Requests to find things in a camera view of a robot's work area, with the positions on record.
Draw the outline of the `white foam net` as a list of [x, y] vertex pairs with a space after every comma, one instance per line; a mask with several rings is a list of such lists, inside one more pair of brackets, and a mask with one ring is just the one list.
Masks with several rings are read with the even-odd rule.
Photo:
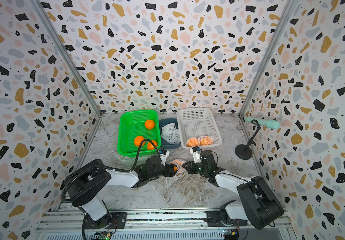
[[183, 167], [183, 164], [185, 164], [187, 161], [183, 159], [175, 159], [170, 162], [170, 164], [173, 164], [177, 167], [177, 174], [181, 174], [185, 171], [185, 168]]
[[175, 134], [177, 131], [175, 123], [169, 123], [161, 128], [162, 136], [169, 136]]
[[169, 144], [171, 145], [175, 145], [175, 144], [179, 144], [180, 143], [180, 136], [179, 136], [179, 130], [176, 129], [175, 131], [173, 131], [166, 140]]

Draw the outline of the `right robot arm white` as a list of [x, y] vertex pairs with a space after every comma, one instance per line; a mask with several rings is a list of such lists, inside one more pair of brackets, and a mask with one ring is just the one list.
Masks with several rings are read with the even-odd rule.
[[213, 151], [194, 147], [190, 153], [194, 160], [183, 164], [188, 174], [200, 174], [214, 186], [236, 193], [241, 201], [239, 204], [235, 200], [223, 204], [214, 217], [208, 216], [209, 221], [233, 226], [243, 220], [261, 230], [284, 214], [282, 205], [262, 177], [244, 178], [231, 174], [218, 167]]

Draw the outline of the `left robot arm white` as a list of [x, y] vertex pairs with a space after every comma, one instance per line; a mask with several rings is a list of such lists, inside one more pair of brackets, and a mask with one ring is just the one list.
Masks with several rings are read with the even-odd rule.
[[96, 159], [70, 174], [62, 183], [61, 201], [71, 203], [92, 221], [110, 213], [98, 193], [106, 186], [139, 188], [159, 177], [174, 177], [179, 167], [165, 162], [166, 155], [152, 156], [133, 170], [116, 169]]

